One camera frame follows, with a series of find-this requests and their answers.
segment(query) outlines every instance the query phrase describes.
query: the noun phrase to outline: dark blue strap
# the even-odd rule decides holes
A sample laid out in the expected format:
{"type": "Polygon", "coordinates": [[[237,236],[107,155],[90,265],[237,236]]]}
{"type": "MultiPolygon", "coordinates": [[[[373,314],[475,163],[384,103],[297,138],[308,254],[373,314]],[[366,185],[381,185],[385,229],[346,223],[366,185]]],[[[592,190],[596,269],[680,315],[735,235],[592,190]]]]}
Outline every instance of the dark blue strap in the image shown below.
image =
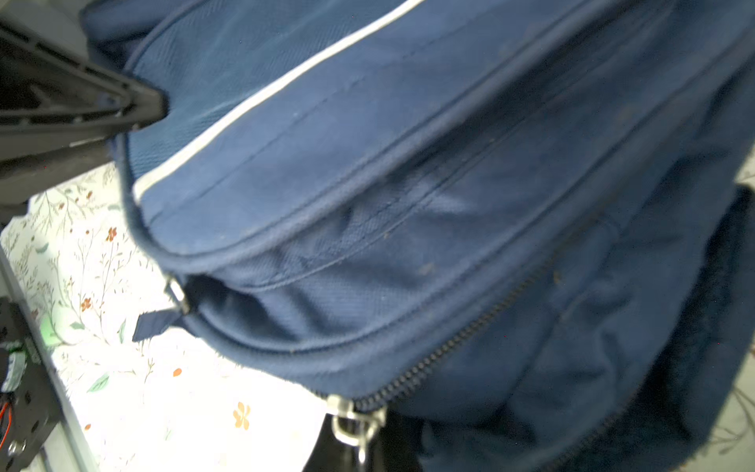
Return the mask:
{"type": "Polygon", "coordinates": [[[161,335],[169,326],[176,324],[181,315],[181,311],[177,309],[144,313],[137,320],[137,327],[131,340],[137,343],[161,335]]]}

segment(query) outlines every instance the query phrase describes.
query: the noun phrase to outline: bag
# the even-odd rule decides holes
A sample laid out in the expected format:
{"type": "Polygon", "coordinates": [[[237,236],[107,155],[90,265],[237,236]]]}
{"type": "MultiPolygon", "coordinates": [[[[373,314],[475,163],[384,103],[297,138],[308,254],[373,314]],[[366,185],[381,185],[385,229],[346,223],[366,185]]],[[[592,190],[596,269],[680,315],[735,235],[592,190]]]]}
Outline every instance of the bag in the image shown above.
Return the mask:
{"type": "Polygon", "coordinates": [[[170,102],[115,142],[177,304],[134,340],[180,326],[306,386],[362,468],[387,409],[428,472],[674,467],[755,329],[732,182],[753,22],[749,0],[95,3],[92,47],[170,102]]]}

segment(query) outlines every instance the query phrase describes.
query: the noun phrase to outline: red wire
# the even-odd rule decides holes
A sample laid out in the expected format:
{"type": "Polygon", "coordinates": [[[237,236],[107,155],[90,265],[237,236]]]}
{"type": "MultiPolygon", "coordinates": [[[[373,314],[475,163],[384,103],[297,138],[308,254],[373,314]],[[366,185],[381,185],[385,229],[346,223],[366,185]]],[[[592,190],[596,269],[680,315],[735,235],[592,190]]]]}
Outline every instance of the red wire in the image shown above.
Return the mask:
{"type": "MultiPolygon", "coordinates": [[[[2,422],[2,419],[5,417],[5,410],[7,407],[9,407],[10,403],[5,403],[2,406],[2,410],[0,410],[0,422],[2,422]]],[[[2,441],[0,441],[0,450],[2,450],[3,445],[5,444],[5,440],[8,438],[8,433],[11,431],[11,423],[13,422],[13,409],[8,410],[8,427],[5,428],[5,434],[3,434],[2,441]]]]}

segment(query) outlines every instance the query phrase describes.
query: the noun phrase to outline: white floral surface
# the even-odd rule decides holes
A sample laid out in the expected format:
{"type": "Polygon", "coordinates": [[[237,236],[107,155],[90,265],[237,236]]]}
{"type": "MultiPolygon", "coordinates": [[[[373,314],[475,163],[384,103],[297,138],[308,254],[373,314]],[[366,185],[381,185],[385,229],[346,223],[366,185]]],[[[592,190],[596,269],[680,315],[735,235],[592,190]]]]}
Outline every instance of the white floral surface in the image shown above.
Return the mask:
{"type": "Polygon", "coordinates": [[[321,400],[178,329],[131,342],[170,303],[116,179],[107,165],[38,195],[0,237],[100,470],[301,470],[321,400]]]}

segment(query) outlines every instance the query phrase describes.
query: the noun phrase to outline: screw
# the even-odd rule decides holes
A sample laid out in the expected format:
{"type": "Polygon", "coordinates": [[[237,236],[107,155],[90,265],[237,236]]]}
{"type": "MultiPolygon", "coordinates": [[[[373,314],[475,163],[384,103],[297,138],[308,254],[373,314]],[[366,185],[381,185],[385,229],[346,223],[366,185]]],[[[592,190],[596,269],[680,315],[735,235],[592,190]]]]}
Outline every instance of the screw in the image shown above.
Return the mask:
{"type": "Polygon", "coordinates": [[[26,449],[26,441],[23,443],[19,443],[18,441],[11,441],[10,444],[8,444],[8,455],[11,457],[14,457],[15,455],[19,455],[21,452],[26,449]]]}

